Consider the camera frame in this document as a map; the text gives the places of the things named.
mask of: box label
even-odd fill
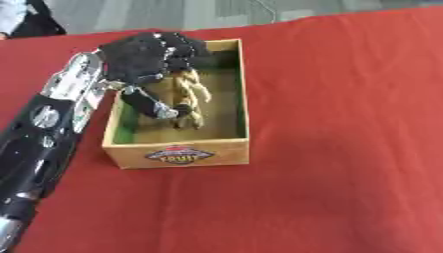
[[[147,154],[145,157],[156,161],[187,165],[211,156],[214,156],[214,154],[210,152],[200,151],[185,146],[170,146],[162,151]]]

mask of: red tablecloth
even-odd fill
[[[443,252],[443,9],[189,33],[243,38],[249,166],[121,171],[111,97],[18,252]],[[131,34],[0,42],[0,125],[75,52]]]

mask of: small figurine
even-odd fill
[[[185,70],[174,75],[173,103],[174,109],[179,112],[178,116],[172,120],[174,128],[183,128],[188,119],[192,121],[195,130],[204,125],[199,101],[193,89],[199,90],[203,94],[206,103],[211,101],[211,93],[202,85],[195,69]]]

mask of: open box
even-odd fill
[[[116,95],[103,148],[122,169],[210,166],[249,163],[249,117],[241,40],[207,41],[211,67],[198,69],[213,98],[200,107],[205,125],[174,129],[170,120],[155,120],[135,111]],[[172,79],[149,86],[167,104]]]

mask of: prosthetic hand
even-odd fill
[[[0,253],[10,252],[55,188],[109,89],[154,118],[178,111],[139,85],[208,64],[205,43],[178,33],[143,33],[75,55],[0,135]]]

